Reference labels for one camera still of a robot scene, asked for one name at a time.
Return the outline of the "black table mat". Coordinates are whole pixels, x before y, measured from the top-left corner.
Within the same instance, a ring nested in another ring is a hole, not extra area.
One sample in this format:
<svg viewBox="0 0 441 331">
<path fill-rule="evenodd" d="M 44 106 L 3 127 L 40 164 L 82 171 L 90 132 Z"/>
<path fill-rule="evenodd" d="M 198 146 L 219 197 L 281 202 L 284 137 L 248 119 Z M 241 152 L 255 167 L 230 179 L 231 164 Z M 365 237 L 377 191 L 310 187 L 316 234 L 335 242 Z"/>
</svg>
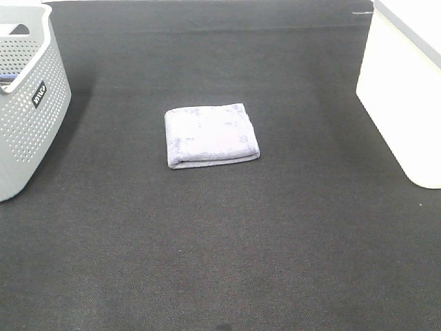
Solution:
<svg viewBox="0 0 441 331">
<path fill-rule="evenodd" d="M 69 1 L 72 91 L 1 204 L 2 330 L 439 330 L 440 192 L 356 96 L 370 1 Z M 260 157 L 173 170 L 164 115 L 244 105 Z"/>
</svg>

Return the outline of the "grey perforated laundry basket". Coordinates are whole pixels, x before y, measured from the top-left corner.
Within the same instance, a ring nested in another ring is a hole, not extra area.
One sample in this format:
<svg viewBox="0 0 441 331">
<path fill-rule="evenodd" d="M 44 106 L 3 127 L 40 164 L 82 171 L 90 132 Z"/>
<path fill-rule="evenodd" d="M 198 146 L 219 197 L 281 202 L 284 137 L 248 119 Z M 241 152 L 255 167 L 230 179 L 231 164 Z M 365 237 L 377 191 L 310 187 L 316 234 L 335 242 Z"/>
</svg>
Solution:
<svg viewBox="0 0 441 331">
<path fill-rule="evenodd" d="M 41 1 L 2 1 L 1 24 L 26 33 L 1 36 L 1 200 L 25 188 L 51 146 L 71 89 L 50 15 Z"/>
</svg>

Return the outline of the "lavender towel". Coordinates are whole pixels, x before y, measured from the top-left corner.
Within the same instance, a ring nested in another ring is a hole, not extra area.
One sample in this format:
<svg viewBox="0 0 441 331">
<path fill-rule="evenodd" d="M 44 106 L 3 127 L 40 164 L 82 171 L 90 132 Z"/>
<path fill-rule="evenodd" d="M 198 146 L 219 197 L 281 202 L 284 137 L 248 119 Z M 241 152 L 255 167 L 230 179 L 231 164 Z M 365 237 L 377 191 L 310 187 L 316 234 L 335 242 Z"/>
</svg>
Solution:
<svg viewBox="0 0 441 331">
<path fill-rule="evenodd" d="M 173 170 L 260 157 L 254 127 L 241 103 L 175 108 L 165 113 L 164 120 L 167 164 Z"/>
</svg>

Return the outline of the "white storage bin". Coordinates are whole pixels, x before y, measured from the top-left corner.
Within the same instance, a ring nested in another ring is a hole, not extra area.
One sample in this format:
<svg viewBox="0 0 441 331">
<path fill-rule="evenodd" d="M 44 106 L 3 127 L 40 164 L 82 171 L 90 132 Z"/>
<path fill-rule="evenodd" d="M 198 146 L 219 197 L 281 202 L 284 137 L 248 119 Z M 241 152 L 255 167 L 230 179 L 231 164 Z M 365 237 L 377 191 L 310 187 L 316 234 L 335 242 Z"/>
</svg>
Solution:
<svg viewBox="0 0 441 331">
<path fill-rule="evenodd" d="M 409 180 L 440 188 L 439 1 L 374 1 L 356 94 Z"/>
</svg>

